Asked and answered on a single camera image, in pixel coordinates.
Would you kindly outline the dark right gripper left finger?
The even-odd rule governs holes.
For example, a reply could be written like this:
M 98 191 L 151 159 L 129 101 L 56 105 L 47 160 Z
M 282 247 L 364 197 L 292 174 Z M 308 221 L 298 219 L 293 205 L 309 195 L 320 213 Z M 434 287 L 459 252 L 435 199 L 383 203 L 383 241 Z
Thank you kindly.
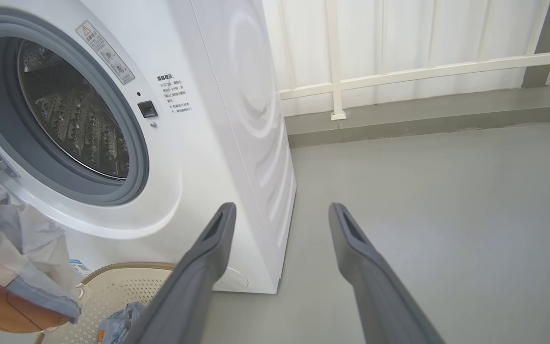
M 124 344 L 200 344 L 212 289 L 227 270 L 236 205 L 222 204 L 175 266 Z

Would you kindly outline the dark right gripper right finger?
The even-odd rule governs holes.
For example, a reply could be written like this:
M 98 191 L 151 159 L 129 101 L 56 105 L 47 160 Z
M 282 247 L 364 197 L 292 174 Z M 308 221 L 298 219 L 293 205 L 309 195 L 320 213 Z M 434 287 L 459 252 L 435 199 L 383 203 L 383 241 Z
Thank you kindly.
M 445 344 L 349 210 L 332 203 L 328 222 L 338 269 L 354 290 L 366 344 Z

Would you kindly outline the blue white orange printed garment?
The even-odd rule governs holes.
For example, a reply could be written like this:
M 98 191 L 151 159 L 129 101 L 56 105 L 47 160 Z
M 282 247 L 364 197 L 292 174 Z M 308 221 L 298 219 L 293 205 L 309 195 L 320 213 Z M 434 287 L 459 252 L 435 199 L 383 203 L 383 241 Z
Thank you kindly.
M 82 313 L 64 230 L 0 187 L 0 331 L 37 333 Z

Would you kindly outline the cream perforated laundry basket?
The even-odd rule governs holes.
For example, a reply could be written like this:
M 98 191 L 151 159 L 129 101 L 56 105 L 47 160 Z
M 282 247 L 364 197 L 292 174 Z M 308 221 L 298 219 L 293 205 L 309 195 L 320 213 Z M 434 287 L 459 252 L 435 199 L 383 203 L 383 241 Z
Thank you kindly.
M 149 305 L 175 269 L 170 263 L 116 263 L 85 277 L 76 289 L 82 314 L 75 324 L 46 329 L 33 344 L 96 344 L 101 322 L 127 303 Z

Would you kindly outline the white front-load washing machine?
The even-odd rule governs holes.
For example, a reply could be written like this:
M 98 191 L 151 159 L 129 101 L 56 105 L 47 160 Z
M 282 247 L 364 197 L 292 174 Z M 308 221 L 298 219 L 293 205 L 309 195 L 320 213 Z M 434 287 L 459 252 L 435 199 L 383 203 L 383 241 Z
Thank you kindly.
M 228 268 L 278 291 L 296 178 L 261 0 L 0 0 L 50 22 L 85 48 L 118 85 L 139 123 L 149 171 L 119 205 L 74 201 L 20 175 L 0 183 L 68 231 L 72 259 L 177 263 L 223 203 L 236 205 Z M 135 75 L 120 83 L 78 35 L 89 21 Z M 144 118 L 150 100 L 158 116 Z

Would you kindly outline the grey rubber door gasket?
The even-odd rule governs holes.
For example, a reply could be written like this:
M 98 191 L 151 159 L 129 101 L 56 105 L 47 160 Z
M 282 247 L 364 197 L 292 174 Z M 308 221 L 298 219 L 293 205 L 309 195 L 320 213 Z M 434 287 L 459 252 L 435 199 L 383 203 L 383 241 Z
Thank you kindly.
M 81 72 L 103 98 L 127 144 L 129 172 L 124 181 L 103 178 L 86 170 L 40 130 L 17 80 L 17 47 L 22 39 L 62 57 Z M 0 7 L 0 148 L 39 184 L 85 204 L 127 203 L 140 194 L 147 182 L 146 141 L 115 81 L 70 35 L 35 15 L 6 7 Z

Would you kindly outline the round white filter cover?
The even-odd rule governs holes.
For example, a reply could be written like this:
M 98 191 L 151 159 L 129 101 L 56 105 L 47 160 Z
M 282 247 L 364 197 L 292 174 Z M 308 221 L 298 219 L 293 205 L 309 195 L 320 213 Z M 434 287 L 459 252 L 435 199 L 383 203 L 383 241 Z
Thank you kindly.
M 249 285 L 247 278 L 235 269 L 227 268 L 223 276 L 214 283 L 214 291 L 242 292 Z

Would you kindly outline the blue energy label sticker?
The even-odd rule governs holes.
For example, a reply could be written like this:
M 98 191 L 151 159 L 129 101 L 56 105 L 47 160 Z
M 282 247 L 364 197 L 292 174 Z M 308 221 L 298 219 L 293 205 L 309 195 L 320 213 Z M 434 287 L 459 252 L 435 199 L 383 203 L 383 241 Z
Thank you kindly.
M 68 261 L 68 263 L 78 272 L 78 274 L 81 275 L 82 278 L 85 278 L 92 274 L 92 271 L 85 264 L 77 259 L 71 259 Z

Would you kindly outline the steel washer drum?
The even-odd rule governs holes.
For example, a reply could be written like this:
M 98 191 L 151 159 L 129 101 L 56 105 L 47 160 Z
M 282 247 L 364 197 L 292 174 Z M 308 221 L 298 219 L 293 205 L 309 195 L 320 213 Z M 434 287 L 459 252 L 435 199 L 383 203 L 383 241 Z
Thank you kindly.
M 81 72 L 48 48 L 22 39 L 17 80 L 40 130 L 60 151 L 98 176 L 127 178 L 130 163 L 124 135 Z

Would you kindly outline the white metal railing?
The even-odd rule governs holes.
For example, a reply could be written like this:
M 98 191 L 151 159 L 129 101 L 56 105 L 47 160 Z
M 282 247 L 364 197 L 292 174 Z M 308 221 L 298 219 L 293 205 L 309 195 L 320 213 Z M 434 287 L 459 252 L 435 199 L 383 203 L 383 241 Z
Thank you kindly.
M 263 0 L 286 116 L 550 85 L 550 0 Z

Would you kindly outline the grey warning sticker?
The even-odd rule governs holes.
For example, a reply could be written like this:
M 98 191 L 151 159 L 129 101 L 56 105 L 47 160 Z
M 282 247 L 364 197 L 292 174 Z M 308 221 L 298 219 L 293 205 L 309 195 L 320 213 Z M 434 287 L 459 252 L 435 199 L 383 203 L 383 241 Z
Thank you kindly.
M 135 80 L 135 75 L 129 70 L 127 64 L 89 21 L 83 22 L 76 29 L 76 32 L 100 56 L 120 83 L 126 85 L 130 81 Z

